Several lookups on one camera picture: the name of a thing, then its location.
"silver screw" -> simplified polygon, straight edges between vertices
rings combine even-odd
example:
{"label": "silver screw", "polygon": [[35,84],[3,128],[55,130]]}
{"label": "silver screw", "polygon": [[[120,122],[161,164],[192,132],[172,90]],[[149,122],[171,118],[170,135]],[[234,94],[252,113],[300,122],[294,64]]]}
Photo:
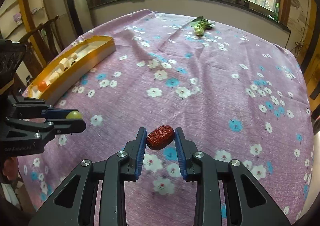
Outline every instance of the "silver screw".
{"label": "silver screw", "polygon": [[239,160],[233,159],[231,161],[231,164],[234,165],[234,166],[239,166],[241,164],[241,162]]}
{"label": "silver screw", "polygon": [[125,157],[127,155],[127,152],[126,151],[119,151],[117,153],[118,157]]}
{"label": "silver screw", "polygon": [[198,158],[204,157],[204,153],[197,151],[197,152],[195,152],[195,157],[198,157]]}
{"label": "silver screw", "polygon": [[90,164],[90,160],[84,159],[84,160],[81,161],[80,164],[81,164],[82,166],[88,166],[88,165]]}

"yellow and white tray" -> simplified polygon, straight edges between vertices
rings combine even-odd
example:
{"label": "yellow and white tray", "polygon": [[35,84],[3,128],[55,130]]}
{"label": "yellow and white tray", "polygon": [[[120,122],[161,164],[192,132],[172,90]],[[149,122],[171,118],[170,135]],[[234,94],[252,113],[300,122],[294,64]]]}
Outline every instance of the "yellow and white tray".
{"label": "yellow and white tray", "polygon": [[109,36],[84,40],[43,69],[29,85],[28,97],[54,105],[73,84],[115,50],[114,40]]}

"purple tablecloth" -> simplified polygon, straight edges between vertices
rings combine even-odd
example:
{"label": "purple tablecloth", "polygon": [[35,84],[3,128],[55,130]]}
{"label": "purple tablecloth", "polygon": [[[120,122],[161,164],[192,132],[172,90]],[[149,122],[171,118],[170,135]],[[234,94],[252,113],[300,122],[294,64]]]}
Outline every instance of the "purple tablecloth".
{"label": "purple tablecloth", "polygon": [[[19,158],[36,208],[81,160],[105,160],[133,140],[139,127],[150,132],[168,124],[182,127],[187,139],[215,159],[244,162],[290,222],[296,221],[313,158],[299,65],[289,51],[224,24],[198,38],[192,19],[142,10],[77,39],[109,35],[117,51],[56,105],[78,108],[87,129],[57,136],[41,155]],[[182,180],[174,143],[160,151],[147,148],[139,181],[125,186],[130,226],[193,225],[196,184]],[[221,207],[225,222],[223,199]]]}

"green leafy vegetable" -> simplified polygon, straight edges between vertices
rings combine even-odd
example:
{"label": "green leafy vegetable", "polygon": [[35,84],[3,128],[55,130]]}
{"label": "green leafy vegetable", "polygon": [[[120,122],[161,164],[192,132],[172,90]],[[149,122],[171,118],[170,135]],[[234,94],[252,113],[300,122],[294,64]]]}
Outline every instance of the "green leafy vegetable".
{"label": "green leafy vegetable", "polygon": [[204,35],[206,29],[211,29],[214,23],[209,23],[207,19],[203,16],[198,16],[196,19],[192,20],[190,26],[194,28],[195,35]]}

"wrinkled red fruit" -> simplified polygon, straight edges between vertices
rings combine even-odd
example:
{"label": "wrinkled red fruit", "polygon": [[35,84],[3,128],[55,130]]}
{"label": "wrinkled red fruit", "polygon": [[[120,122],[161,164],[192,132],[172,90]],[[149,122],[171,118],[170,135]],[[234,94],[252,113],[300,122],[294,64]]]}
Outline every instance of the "wrinkled red fruit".
{"label": "wrinkled red fruit", "polygon": [[168,125],[162,125],[150,132],[147,137],[147,146],[152,150],[160,150],[169,145],[173,139],[173,128]]}

